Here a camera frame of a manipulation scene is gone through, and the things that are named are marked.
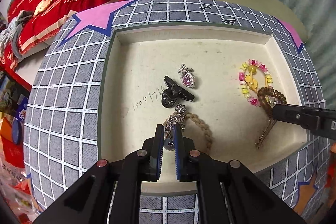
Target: gray grid fabric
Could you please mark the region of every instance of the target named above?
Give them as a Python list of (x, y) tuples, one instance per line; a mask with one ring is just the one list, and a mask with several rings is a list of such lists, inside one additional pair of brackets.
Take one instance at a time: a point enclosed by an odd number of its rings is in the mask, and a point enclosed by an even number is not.
[[(248, 7), (214, 0), (138, 0), (116, 13), (112, 32), (157, 22), (222, 23), (232, 18), (237, 19), (237, 26), (273, 33), (293, 68), (302, 101), (309, 106), (325, 107), (322, 87), (307, 51), (303, 49), (298, 55), (290, 33), (276, 18)], [(38, 71), (28, 103), (25, 164), (32, 175), (34, 195), (43, 208), (97, 160), (98, 95), (110, 37), (85, 29), (57, 48), (75, 23), (73, 18), (69, 19), (57, 34)], [(319, 205), (330, 145), (328, 139), (315, 138), (312, 134), (308, 139), (309, 143), (302, 150), (257, 174), (293, 207), (298, 198), (298, 182), (308, 181), (317, 170), (315, 185), (318, 190), (308, 203), (304, 218)], [(160, 208), (142, 208), (140, 221), (196, 223), (197, 202), (193, 208), (182, 212), (170, 209), (169, 199), (163, 197)]]

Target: screw head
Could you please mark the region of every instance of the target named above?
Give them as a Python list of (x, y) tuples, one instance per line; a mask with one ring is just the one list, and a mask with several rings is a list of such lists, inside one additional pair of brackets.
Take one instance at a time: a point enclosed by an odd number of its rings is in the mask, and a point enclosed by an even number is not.
[(192, 157), (198, 157), (201, 153), (200, 153), (198, 150), (194, 149), (194, 150), (191, 150), (191, 151), (189, 152), (189, 154), (190, 154)]
[(97, 161), (97, 166), (98, 167), (104, 167), (107, 164), (107, 160), (101, 159)]
[(139, 157), (143, 157), (143, 156), (146, 156), (147, 155), (147, 151), (144, 150), (144, 149), (140, 149), (136, 152), (136, 154), (139, 156)]
[(240, 167), (240, 162), (238, 160), (232, 160), (232, 161), (230, 161), (230, 165), (233, 168), (239, 168)]

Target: yellow bead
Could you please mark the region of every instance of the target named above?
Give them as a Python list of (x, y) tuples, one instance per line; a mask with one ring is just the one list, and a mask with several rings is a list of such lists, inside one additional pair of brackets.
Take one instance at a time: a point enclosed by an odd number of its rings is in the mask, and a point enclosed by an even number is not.
[(252, 66), (252, 65), (248, 66), (247, 69), (248, 69), (249, 73), (252, 73), (252, 74), (256, 74), (256, 72), (257, 72), (257, 68), (255, 66)]

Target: hair accessory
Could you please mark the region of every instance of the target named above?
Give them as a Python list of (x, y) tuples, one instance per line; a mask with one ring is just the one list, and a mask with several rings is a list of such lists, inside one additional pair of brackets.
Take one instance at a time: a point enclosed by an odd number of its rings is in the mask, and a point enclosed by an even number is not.
[(251, 96), (249, 89), (254, 91), (256, 94), (258, 93), (258, 82), (256, 79), (253, 78), (253, 75), (257, 73), (257, 69), (261, 70), (265, 76), (265, 86), (272, 88), (272, 76), (266, 66), (258, 60), (249, 59), (248, 61), (244, 62), (238, 74), (239, 83), (241, 85), (241, 92), (243, 93), (247, 101), (254, 106), (260, 106), (260, 103), (257, 98)]
[(269, 96), (269, 98), (271, 97), (275, 99), (275, 101), (272, 101), (273, 106), (275, 106), (276, 104), (281, 104), (281, 105), (287, 104), (286, 97), (280, 91), (274, 90), (270, 87), (261, 88), (258, 91), (259, 103), (262, 106), (262, 108), (265, 110), (266, 115), (268, 117), (268, 124), (266, 125), (266, 128), (262, 131), (262, 135), (259, 137), (258, 142), (256, 142), (256, 146), (258, 149), (261, 146), (263, 146), (265, 138), (268, 136), (269, 132), (271, 131), (271, 129), (277, 122), (277, 120), (273, 118), (272, 105), (270, 104), (271, 101), (268, 100), (267, 96)]
[(187, 112), (186, 106), (182, 104), (177, 104), (175, 106), (175, 112), (170, 115), (163, 123), (163, 126), (165, 127), (165, 140), (163, 147), (169, 151), (174, 150), (174, 140), (172, 137), (173, 127), (178, 123), (181, 125), (181, 131), (183, 132), (185, 129), (185, 121), (188, 118), (204, 132), (204, 137), (207, 140), (207, 148), (205, 153), (209, 154), (213, 142), (212, 133), (209, 129), (209, 126), (205, 124), (204, 121), (200, 120), (196, 114)]
[(171, 108), (178, 98), (192, 102), (195, 98), (190, 92), (180, 87), (174, 80), (165, 76), (167, 89), (162, 92), (161, 103), (166, 108)]
[(188, 69), (184, 64), (182, 64), (178, 70), (180, 78), (182, 79), (182, 84), (188, 88), (195, 87), (195, 76), (192, 74), (193, 71), (193, 69)]

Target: pink heart pendant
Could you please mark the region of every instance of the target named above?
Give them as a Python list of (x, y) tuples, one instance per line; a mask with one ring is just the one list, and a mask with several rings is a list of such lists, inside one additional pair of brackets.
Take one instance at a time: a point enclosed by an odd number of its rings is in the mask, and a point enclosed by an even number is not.
[(183, 85), (189, 88), (194, 88), (195, 87), (194, 76), (190, 72), (186, 72), (182, 76), (182, 83)]
[(182, 64), (181, 68), (178, 70), (180, 78), (182, 79), (182, 84), (188, 88), (195, 87), (195, 76), (192, 74), (193, 71), (193, 69), (187, 68), (184, 64)]

